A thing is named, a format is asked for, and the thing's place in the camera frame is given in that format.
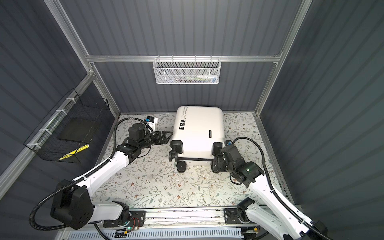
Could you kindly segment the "white hard-shell suitcase black lining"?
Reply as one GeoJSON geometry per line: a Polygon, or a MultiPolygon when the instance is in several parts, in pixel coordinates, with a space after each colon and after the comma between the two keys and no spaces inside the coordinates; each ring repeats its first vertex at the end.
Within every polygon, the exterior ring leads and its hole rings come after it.
{"type": "Polygon", "coordinates": [[[210,166],[214,173],[225,172],[221,149],[228,143],[223,111],[217,107],[181,106],[177,110],[170,140],[169,161],[183,173],[188,165],[210,166]]]}

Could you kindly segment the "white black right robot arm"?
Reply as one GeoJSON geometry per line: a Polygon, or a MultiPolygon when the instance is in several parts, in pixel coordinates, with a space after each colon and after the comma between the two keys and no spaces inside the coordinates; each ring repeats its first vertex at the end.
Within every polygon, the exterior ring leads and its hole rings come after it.
{"type": "Polygon", "coordinates": [[[245,162],[234,145],[224,147],[222,155],[230,177],[255,193],[273,212],[263,210],[250,198],[237,206],[242,222],[260,225],[278,240],[328,240],[328,230],[321,222],[313,222],[272,185],[269,174],[254,162],[245,162]]]}

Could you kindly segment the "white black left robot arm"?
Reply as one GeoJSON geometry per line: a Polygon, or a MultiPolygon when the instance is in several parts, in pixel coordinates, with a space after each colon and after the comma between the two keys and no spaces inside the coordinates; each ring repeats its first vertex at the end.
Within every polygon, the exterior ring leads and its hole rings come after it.
{"type": "Polygon", "coordinates": [[[114,148],[109,158],[74,179],[74,185],[69,181],[60,182],[59,192],[53,197],[51,217],[75,230],[101,221],[118,221],[122,227],[129,225],[132,215],[128,205],[119,201],[94,204],[92,197],[108,179],[141,156],[143,149],[169,142],[173,133],[153,131],[153,126],[133,124],[128,137],[114,148]]]}

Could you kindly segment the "floral table mat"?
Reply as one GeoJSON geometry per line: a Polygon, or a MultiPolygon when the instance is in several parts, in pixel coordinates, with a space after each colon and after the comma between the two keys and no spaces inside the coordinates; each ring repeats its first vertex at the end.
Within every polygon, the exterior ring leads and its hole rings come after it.
{"type": "MultiPolygon", "coordinates": [[[[275,189],[280,190],[255,114],[224,113],[224,130],[227,139],[236,140],[247,162],[267,166],[275,189]]],[[[215,174],[210,166],[189,164],[184,173],[179,173],[176,164],[168,159],[169,151],[167,145],[144,150],[140,158],[103,183],[92,201],[120,201],[132,209],[234,206],[245,198],[263,205],[257,194],[235,185],[226,172],[215,174]]]]}

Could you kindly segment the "yellow black striped item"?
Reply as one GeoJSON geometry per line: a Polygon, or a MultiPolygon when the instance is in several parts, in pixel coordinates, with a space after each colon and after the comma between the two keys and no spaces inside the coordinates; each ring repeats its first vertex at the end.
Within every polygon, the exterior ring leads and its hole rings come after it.
{"type": "Polygon", "coordinates": [[[89,144],[84,145],[84,146],[82,146],[82,147],[79,147],[79,148],[75,149],[74,151],[72,151],[72,152],[70,152],[70,153],[68,153],[68,154],[65,154],[64,156],[62,156],[61,158],[59,158],[59,161],[64,160],[64,159],[68,159],[68,158],[70,158],[70,157],[76,155],[77,153],[86,150],[86,149],[89,148],[89,147],[90,147],[89,144]]]}

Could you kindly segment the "black pad in basket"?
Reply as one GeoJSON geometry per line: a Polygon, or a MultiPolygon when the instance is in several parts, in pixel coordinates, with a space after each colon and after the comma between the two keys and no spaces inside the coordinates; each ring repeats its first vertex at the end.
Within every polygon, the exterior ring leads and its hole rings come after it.
{"type": "Polygon", "coordinates": [[[76,143],[87,143],[92,141],[93,135],[100,126],[100,122],[81,118],[73,118],[59,133],[58,139],[76,143]]]}

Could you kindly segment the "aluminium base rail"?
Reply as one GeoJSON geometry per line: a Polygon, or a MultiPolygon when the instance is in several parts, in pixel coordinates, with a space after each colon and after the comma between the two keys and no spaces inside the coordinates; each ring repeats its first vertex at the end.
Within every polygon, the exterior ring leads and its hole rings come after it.
{"type": "Polygon", "coordinates": [[[170,227],[173,229],[200,229],[223,227],[245,228],[260,226],[282,239],[289,234],[288,227],[292,226],[297,234],[306,233],[309,228],[304,224],[313,221],[302,213],[296,206],[286,203],[284,206],[270,208],[258,205],[250,198],[244,199],[236,206],[228,207],[196,207],[170,209],[132,209],[124,210],[123,216],[115,220],[101,220],[100,235],[93,227],[99,221],[85,225],[85,230],[67,227],[57,234],[58,240],[67,240],[70,233],[80,234],[83,239],[124,239],[141,234],[145,230],[170,227]]]}

